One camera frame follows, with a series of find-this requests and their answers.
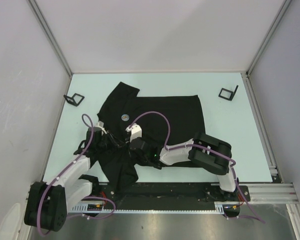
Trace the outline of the black t-shirt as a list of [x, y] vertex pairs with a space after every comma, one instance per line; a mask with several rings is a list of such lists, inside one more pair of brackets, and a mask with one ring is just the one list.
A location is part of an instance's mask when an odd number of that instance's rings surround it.
[[[146, 142], [160, 148], [186, 142], [198, 132], [205, 132], [204, 117], [198, 96], [138, 96], [139, 89], [120, 82], [109, 94], [97, 116], [104, 128], [125, 147], [112, 153], [97, 154], [103, 173], [114, 190], [125, 190], [138, 180], [135, 165], [128, 153], [126, 128], [136, 122]], [[127, 114], [128, 121], [121, 116]]]

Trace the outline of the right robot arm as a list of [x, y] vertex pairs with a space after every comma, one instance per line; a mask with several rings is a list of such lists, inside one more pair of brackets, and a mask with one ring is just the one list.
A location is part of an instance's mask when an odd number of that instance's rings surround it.
[[228, 201], [238, 196], [235, 177], [230, 169], [234, 162], [232, 146], [220, 139], [204, 133], [196, 133], [194, 138], [166, 147], [158, 147], [142, 137], [133, 137], [129, 144], [129, 154], [137, 164], [162, 167], [202, 168], [218, 177], [221, 196]]

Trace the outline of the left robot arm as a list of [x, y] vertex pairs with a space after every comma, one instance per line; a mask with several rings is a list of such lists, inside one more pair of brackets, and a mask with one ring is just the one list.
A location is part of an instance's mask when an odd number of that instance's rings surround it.
[[112, 153], [126, 145], [104, 128], [88, 128], [85, 140], [79, 143], [72, 160], [60, 173], [48, 181], [34, 182], [29, 191], [24, 223], [39, 232], [59, 231], [72, 210], [82, 200], [98, 200], [110, 204], [114, 213], [115, 203], [102, 196], [97, 177], [87, 171], [98, 160], [97, 154]]

